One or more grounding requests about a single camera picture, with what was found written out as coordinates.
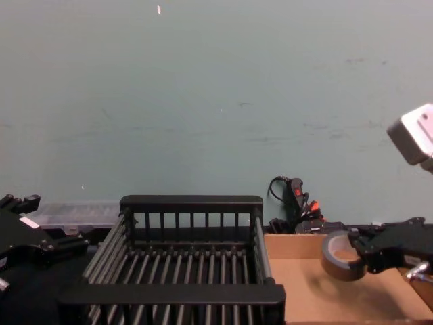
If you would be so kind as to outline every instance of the black metal rack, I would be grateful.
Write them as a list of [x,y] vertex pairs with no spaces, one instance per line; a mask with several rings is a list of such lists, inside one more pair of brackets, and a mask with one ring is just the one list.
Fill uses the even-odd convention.
[[260,197],[125,196],[120,211],[82,281],[59,296],[62,324],[284,323]]

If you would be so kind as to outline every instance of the teal wall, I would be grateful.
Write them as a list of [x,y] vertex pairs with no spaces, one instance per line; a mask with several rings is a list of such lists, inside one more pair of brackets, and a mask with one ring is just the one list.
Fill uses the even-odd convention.
[[284,174],[331,220],[429,216],[386,127],[433,99],[432,31],[431,0],[1,1],[0,190],[266,197]]

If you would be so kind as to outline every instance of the tape roll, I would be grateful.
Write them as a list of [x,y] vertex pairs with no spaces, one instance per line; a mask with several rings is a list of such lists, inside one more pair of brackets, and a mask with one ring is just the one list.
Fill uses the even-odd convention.
[[321,264],[332,277],[341,281],[361,279],[366,272],[364,262],[350,245],[348,232],[330,233],[323,241]]

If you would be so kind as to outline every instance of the clear plastic container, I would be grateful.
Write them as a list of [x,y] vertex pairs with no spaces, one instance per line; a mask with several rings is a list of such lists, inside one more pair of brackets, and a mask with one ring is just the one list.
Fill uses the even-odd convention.
[[83,227],[110,228],[119,214],[117,201],[55,202],[41,204],[27,215],[42,228],[62,228],[66,233]]

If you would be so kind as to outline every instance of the cardboard box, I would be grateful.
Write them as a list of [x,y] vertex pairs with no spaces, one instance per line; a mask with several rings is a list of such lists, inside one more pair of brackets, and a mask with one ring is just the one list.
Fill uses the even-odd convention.
[[287,294],[286,324],[433,324],[433,285],[412,286],[397,269],[336,280],[320,264],[324,238],[265,235],[272,276]]

